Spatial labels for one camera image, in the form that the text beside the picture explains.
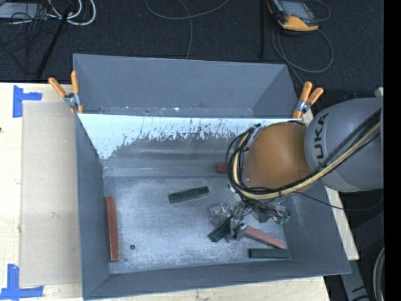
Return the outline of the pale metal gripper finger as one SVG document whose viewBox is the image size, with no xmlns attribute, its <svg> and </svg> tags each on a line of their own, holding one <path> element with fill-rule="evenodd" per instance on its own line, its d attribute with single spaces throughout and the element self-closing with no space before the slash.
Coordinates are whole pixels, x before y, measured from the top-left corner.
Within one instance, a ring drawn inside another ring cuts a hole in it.
<svg viewBox="0 0 401 301">
<path fill-rule="evenodd" d="M 246 228 L 243 216 L 232 216 L 229 222 L 229 239 L 235 241 L 243 239 Z"/>
<path fill-rule="evenodd" d="M 228 219 L 229 222 L 234 222 L 236 225 L 239 224 L 240 220 L 237 215 L 237 211 L 240 207 L 239 203 L 232 206 L 227 203 L 220 203 L 218 205 L 209 208 L 211 214 L 210 221 L 214 226 L 220 226 L 223 222 Z"/>
</svg>

